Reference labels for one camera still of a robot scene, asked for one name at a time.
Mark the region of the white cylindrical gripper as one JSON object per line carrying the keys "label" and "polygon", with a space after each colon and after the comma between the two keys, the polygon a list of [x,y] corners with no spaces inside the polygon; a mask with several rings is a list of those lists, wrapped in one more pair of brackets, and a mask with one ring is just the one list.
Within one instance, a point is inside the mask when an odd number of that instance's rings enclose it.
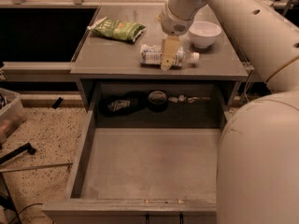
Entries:
{"label": "white cylindrical gripper", "polygon": [[162,12],[157,15],[157,20],[161,22],[163,32],[169,35],[162,42],[161,68],[167,71],[171,68],[180,47],[179,36],[188,32],[193,20],[177,18],[170,11],[168,4],[165,4]]}

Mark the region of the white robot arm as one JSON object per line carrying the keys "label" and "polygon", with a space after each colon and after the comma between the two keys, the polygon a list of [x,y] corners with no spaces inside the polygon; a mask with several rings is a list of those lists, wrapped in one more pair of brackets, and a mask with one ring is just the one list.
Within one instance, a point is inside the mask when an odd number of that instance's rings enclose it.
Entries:
{"label": "white robot arm", "polygon": [[299,37],[261,0],[166,0],[161,25],[183,35],[209,6],[269,94],[239,108],[221,134],[217,224],[299,224]]}

